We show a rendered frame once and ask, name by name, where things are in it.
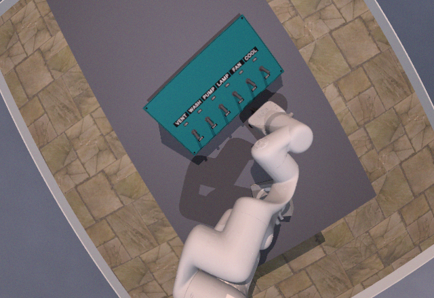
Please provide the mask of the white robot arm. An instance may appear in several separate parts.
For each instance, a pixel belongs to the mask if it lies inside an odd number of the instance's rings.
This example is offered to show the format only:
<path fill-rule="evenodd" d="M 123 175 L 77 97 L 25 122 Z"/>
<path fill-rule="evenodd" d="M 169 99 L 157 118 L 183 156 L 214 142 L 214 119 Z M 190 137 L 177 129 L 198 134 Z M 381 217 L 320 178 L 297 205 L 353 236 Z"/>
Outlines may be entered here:
<path fill-rule="evenodd" d="M 173 298 L 248 297 L 259 251 L 270 246 L 274 226 L 280 224 L 277 217 L 283 219 L 281 213 L 298 182 L 298 164 L 288 152 L 305 152 L 313 142 L 312 130 L 293 116 L 272 114 L 265 124 L 268 135 L 251 149 L 274 180 L 272 186 L 261 189 L 256 198 L 236 200 L 215 228 L 200 224 L 191 230 L 178 263 Z"/>

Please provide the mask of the teal switch panel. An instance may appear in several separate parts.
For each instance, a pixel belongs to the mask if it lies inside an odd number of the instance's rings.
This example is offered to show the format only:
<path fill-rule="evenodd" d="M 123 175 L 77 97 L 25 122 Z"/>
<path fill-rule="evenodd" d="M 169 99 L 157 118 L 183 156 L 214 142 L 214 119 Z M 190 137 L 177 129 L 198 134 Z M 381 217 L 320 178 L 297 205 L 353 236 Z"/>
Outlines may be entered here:
<path fill-rule="evenodd" d="M 143 109 L 195 156 L 283 72 L 240 15 Z"/>

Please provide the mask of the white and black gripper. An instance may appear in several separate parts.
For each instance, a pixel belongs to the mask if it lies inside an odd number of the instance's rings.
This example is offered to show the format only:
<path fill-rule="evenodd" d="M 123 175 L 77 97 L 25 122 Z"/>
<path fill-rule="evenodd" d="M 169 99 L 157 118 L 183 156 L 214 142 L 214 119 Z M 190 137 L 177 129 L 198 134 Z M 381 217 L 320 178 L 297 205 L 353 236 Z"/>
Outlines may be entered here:
<path fill-rule="evenodd" d="M 267 119 L 274 113 L 285 113 L 279 105 L 272 101 L 268 101 L 261 106 L 261 108 L 252 107 L 252 116 L 249 118 L 249 127 L 256 129 L 255 131 L 263 136 L 268 135 L 265 130 Z"/>

